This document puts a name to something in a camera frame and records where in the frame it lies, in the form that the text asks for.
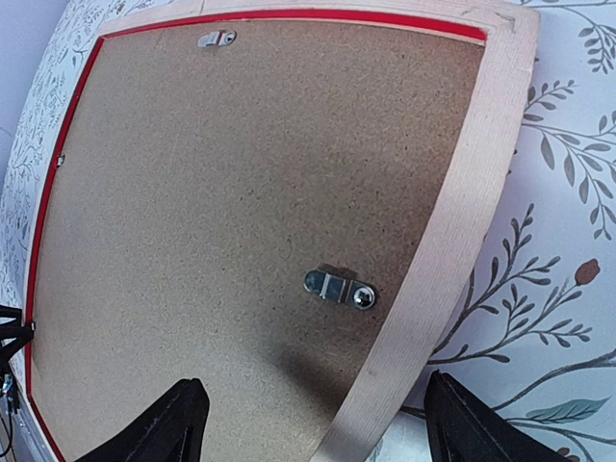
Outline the red wooden picture frame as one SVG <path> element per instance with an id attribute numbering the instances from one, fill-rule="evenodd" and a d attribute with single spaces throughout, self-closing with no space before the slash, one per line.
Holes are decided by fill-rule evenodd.
<path id="1" fill-rule="evenodd" d="M 540 28 L 539 14 L 504 1 L 179 1 L 107 22 L 95 44 L 56 139 L 40 195 L 25 306 L 34 319 L 43 224 L 64 143 L 98 54 L 109 39 L 216 24 L 197 42 L 224 47 L 227 22 L 308 21 L 410 31 L 478 45 L 475 86 L 450 163 L 411 265 L 344 400 L 306 461 L 365 460 L 419 379 L 475 264 L 500 201 L 519 136 Z M 64 457 L 32 395 L 33 342 L 26 388 L 54 451 Z"/>

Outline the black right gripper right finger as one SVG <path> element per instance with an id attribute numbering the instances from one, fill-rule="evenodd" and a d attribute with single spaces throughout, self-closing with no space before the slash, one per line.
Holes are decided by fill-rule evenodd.
<path id="1" fill-rule="evenodd" d="M 507 423 L 452 375 L 433 372 L 425 391 L 425 423 L 433 461 L 568 461 Z"/>

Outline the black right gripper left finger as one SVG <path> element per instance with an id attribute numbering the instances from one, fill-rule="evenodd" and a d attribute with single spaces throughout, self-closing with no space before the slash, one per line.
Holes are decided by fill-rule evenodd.
<path id="1" fill-rule="evenodd" d="M 202 382 L 181 379 L 82 461 L 198 462 L 210 401 Z"/>

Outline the brown backing board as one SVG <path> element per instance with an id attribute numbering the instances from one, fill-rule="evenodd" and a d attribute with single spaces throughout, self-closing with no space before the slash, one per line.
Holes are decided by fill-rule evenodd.
<path id="1" fill-rule="evenodd" d="M 102 46 L 39 248 L 32 395 L 65 459 L 182 378 L 206 461 L 306 461 L 386 319 L 483 50 L 227 22 Z"/>

